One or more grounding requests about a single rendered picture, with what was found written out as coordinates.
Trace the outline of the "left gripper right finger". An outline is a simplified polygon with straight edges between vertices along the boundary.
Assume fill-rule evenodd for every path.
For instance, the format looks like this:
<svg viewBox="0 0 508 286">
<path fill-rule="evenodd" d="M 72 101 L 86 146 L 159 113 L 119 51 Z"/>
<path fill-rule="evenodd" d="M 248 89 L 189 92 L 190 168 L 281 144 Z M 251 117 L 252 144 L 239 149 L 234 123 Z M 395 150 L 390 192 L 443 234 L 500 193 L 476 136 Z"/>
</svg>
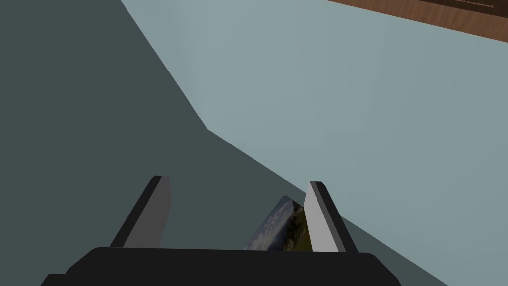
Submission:
<svg viewBox="0 0 508 286">
<path fill-rule="evenodd" d="M 358 253 L 351 234 L 323 182 L 309 182 L 304 211 L 314 252 Z"/>
</svg>

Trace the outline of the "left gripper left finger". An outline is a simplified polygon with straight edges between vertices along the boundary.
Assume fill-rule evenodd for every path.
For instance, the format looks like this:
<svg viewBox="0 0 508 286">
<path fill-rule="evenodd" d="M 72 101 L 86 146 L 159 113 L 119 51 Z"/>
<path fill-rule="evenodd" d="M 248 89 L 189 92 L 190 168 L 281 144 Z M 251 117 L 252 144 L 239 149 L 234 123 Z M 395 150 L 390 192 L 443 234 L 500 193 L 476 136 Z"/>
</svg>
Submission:
<svg viewBox="0 0 508 286">
<path fill-rule="evenodd" d="M 153 176 L 110 247 L 158 248 L 171 206 L 170 180 Z"/>
</svg>

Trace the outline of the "brown wooden furniture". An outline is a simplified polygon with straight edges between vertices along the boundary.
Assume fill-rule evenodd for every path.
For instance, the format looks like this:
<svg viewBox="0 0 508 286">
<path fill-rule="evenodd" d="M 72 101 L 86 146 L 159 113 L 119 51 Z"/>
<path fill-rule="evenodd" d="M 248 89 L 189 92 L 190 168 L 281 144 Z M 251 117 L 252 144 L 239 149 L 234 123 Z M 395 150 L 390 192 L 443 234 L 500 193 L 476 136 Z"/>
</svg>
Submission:
<svg viewBox="0 0 508 286">
<path fill-rule="evenodd" d="M 508 43 L 508 0 L 328 0 Z"/>
</svg>

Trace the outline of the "landscape picture on wall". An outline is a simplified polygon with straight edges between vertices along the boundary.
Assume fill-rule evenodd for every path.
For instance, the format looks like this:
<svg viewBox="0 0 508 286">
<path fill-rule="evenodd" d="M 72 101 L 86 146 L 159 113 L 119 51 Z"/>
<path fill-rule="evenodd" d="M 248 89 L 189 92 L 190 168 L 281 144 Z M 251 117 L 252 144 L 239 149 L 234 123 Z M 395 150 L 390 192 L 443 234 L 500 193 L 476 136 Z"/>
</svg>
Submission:
<svg viewBox="0 0 508 286">
<path fill-rule="evenodd" d="M 312 252 L 304 208 L 282 196 L 243 249 Z"/>
</svg>

